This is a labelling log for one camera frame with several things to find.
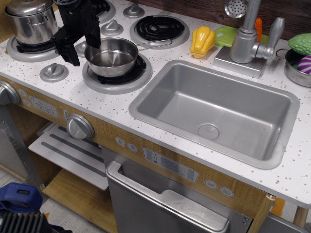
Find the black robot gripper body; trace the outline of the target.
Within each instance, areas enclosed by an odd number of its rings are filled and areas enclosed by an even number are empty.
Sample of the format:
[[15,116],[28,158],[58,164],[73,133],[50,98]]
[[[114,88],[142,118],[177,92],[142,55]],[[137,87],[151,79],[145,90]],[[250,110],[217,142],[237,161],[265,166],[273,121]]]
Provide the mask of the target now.
[[99,36],[99,20],[90,0],[54,0],[63,26],[60,32],[74,36]]

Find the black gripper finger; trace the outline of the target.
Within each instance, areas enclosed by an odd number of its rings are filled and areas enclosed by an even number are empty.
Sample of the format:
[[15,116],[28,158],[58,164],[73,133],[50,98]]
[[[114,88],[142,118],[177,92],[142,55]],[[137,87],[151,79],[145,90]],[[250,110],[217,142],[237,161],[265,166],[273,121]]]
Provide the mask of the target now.
[[99,48],[101,45],[101,37],[100,37],[100,33],[98,32],[94,32],[94,33],[88,33],[85,35],[86,38],[86,44],[94,47],[94,48]]
[[74,44],[80,39],[80,35],[67,28],[60,28],[51,37],[51,42],[55,45],[55,51],[62,56],[65,62],[79,66],[80,61],[75,50]]

